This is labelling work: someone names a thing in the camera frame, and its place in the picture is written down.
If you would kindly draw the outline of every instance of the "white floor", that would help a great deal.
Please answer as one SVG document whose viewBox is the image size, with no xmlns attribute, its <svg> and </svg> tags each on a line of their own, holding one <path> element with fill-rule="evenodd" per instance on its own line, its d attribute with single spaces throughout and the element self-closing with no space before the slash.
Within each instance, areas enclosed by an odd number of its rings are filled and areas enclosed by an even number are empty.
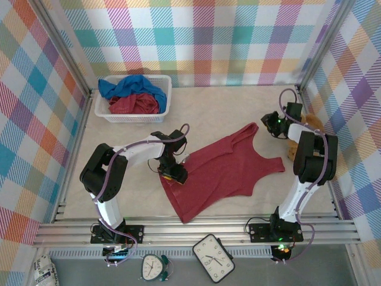
<svg viewBox="0 0 381 286">
<path fill-rule="evenodd" d="M 64 217 L 97 217 L 79 175 L 98 144 L 127 145 L 146 138 L 156 130 L 170 134 L 183 123 L 190 124 L 186 152 L 191 153 L 255 122 L 260 127 L 254 137 L 256 152 L 267 158 L 281 157 L 286 168 L 284 173 L 274 173 L 257 182 L 252 197 L 224 198 L 200 216 L 273 213 L 289 192 L 294 176 L 292 162 L 287 158 L 287 141 L 271 137 L 260 118 L 274 110 L 280 112 L 278 96 L 287 87 L 290 86 L 174 88 L 170 112 L 163 123 L 109 123 L 95 116 L 93 102 L 70 183 Z M 284 104 L 292 100 L 292 94 L 284 96 Z M 151 162 L 153 168 L 157 166 L 155 160 Z M 126 173 L 117 198 L 121 214 L 125 217 L 176 215 L 158 175 L 151 172 L 147 164 L 136 166 Z M 313 195 L 304 210 L 304 213 L 331 212 L 333 205 L 327 186 Z"/>
</svg>

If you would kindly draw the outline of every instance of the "colorful plaid backdrop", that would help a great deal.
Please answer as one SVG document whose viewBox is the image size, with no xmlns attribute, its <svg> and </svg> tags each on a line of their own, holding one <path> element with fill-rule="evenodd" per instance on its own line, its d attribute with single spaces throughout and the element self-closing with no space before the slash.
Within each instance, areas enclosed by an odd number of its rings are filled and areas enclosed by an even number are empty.
<svg viewBox="0 0 381 286">
<path fill-rule="evenodd" d="M 44 0 L 94 88 L 126 73 L 169 74 L 174 86 L 295 83 L 339 2 Z"/>
<path fill-rule="evenodd" d="M 357 0 L 308 87 L 308 108 L 339 137 L 335 194 L 381 281 L 381 0 Z"/>
<path fill-rule="evenodd" d="M 27 0 L 0 0 L 0 285 L 29 270 L 85 97 Z"/>
</svg>

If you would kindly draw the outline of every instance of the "white laundry basket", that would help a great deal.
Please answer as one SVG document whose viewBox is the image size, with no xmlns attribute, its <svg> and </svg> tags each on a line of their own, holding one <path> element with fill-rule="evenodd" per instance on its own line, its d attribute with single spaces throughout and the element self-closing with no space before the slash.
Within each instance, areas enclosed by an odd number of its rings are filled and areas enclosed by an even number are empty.
<svg viewBox="0 0 381 286">
<path fill-rule="evenodd" d="M 105 80 L 113 84 L 119 83 L 128 75 L 119 76 L 107 76 Z M 169 76 L 161 74 L 145 74 L 144 75 L 154 86 L 161 88 L 161 90 L 167 96 L 167 106 L 164 113 L 160 114 L 112 114 L 108 107 L 110 106 L 108 101 L 101 96 L 99 91 L 95 101 L 95 115 L 104 117 L 112 123 L 120 122 L 163 122 L 164 117 L 169 112 L 169 106 L 171 106 L 171 94 L 172 94 L 172 81 Z"/>
</svg>

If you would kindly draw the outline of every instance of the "purple cable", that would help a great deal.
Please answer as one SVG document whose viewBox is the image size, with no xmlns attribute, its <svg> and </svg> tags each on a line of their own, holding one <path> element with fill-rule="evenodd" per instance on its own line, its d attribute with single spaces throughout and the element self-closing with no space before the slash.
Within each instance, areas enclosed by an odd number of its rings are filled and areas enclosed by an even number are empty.
<svg viewBox="0 0 381 286">
<path fill-rule="evenodd" d="M 300 198 L 300 200 L 298 201 L 298 204 L 296 204 L 296 208 L 295 208 L 295 217 L 296 217 L 296 221 L 300 224 L 300 225 L 307 225 L 311 228 L 312 230 L 312 234 L 311 234 L 311 239 L 310 241 L 308 242 L 307 246 L 305 249 L 303 249 L 302 252 L 300 252 L 297 256 L 293 257 L 293 258 L 290 258 L 288 261 L 292 261 L 292 260 L 295 260 L 297 257 L 300 257 L 301 255 L 303 255 L 310 247 L 311 247 L 311 244 L 312 242 L 314 241 L 314 238 L 315 238 L 315 228 L 312 224 L 310 223 L 303 223 L 300 221 L 300 217 L 299 217 L 299 208 L 305 198 L 305 196 L 308 194 L 309 191 L 311 191 L 311 189 L 316 186 L 320 180 L 323 178 L 325 172 L 326 172 L 326 169 L 327 169 L 327 164 L 328 164 L 328 142 L 327 142 L 327 138 L 325 137 L 324 133 L 318 129 L 314 129 L 313 127 L 311 127 L 310 125 L 308 125 L 307 123 L 306 124 L 303 124 L 297 120 L 295 120 L 294 118 L 292 118 L 290 115 L 288 115 L 283 107 L 282 107 L 282 95 L 286 92 L 286 91 L 291 91 L 293 93 L 293 95 L 295 96 L 295 102 L 297 102 L 298 100 L 298 97 L 296 95 L 296 92 L 291 89 L 291 88 L 286 88 L 285 90 L 283 90 L 280 95 L 279 95 L 279 107 L 281 109 L 281 111 L 283 112 L 283 114 L 288 118 L 290 119 L 291 121 L 295 122 L 296 124 L 299 124 L 301 126 L 304 126 L 306 128 L 308 128 L 309 130 L 313 131 L 314 133 L 318 133 L 322 138 L 323 138 L 323 143 L 324 143 L 324 162 L 323 162 L 323 168 L 320 172 L 320 175 L 319 177 L 311 184 L 308 186 L 307 188 L 307 191 L 304 192 L 304 194 L 302 195 L 302 197 Z"/>
<path fill-rule="evenodd" d="M 110 261 L 108 260 L 108 256 L 106 256 L 106 262 L 107 262 L 108 265 L 115 265 L 115 266 L 118 266 L 119 264 L 122 264 L 122 263 L 125 262 L 131 255 L 133 255 L 133 254 L 135 253 L 135 251 L 136 251 L 136 249 L 137 249 L 137 247 L 138 247 L 138 242 L 136 241 L 136 238 L 135 238 L 135 237 L 133 237 L 133 236 L 131 236 L 131 235 L 129 235 L 129 234 L 125 234 L 125 233 L 123 233 L 123 232 L 120 232 L 120 231 L 117 231 L 117 230 L 113 229 L 113 228 L 111 227 L 111 225 L 109 225 L 108 223 L 106 223 L 106 222 L 103 220 L 103 218 L 102 218 L 102 214 L 101 214 L 101 212 L 99 211 L 99 207 L 98 207 L 98 205 L 97 205 L 97 202 L 98 202 L 99 198 L 103 195 L 103 193 L 104 193 L 105 190 L 106 190 L 106 186 L 107 186 L 107 183 L 108 183 L 108 179 L 109 179 L 109 177 L 110 177 L 111 166 L 113 165 L 115 158 L 116 158 L 120 153 L 122 153 L 123 151 L 126 151 L 127 149 L 132 148 L 132 147 L 137 146 L 137 145 L 140 145 L 140 144 L 150 144 L 150 143 L 172 143 L 172 142 L 179 141 L 179 140 L 183 139 L 183 138 L 189 133 L 189 129 L 190 129 L 189 124 L 188 124 L 188 123 L 185 123 L 183 126 L 181 126 L 180 131 L 182 131 L 184 127 L 187 127 L 186 132 L 185 132 L 182 136 L 180 136 L 180 137 L 178 137 L 178 138 L 176 138 L 176 139 L 169 139 L 169 140 L 145 140 L 145 141 L 134 142 L 134 143 L 131 143 L 130 145 L 127 145 L 127 146 L 125 146 L 124 148 L 118 150 L 118 151 L 115 152 L 115 154 L 112 156 L 112 158 L 111 158 L 111 160 L 110 160 L 110 163 L 108 164 L 108 168 L 107 168 L 106 176 L 105 176 L 105 181 L 104 181 L 104 183 L 103 183 L 102 189 L 101 189 L 101 191 L 99 192 L 99 194 L 98 194 L 95 198 L 93 198 L 92 201 L 96 204 L 96 210 L 97 210 L 99 216 L 101 217 L 101 218 L 99 218 L 99 221 L 100 221 L 101 223 L 103 223 L 103 225 L 106 226 L 106 228 L 108 228 L 110 231 L 113 231 L 113 232 L 115 232 L 116 234 L 122 235 L 122 236 L 124 236 L 124 237 L 130 238 L 130 239 L 134 242 L 134 246 L 135 246 L 135 247 L 134 247 L 134 249 L 129 253 L 129 255 L 127 255 L 123 260 L 121 260 L 121 261 L 119 261 L 119 262 L 115 262 L 114 264 L 111 264 Z"/>
</svg>

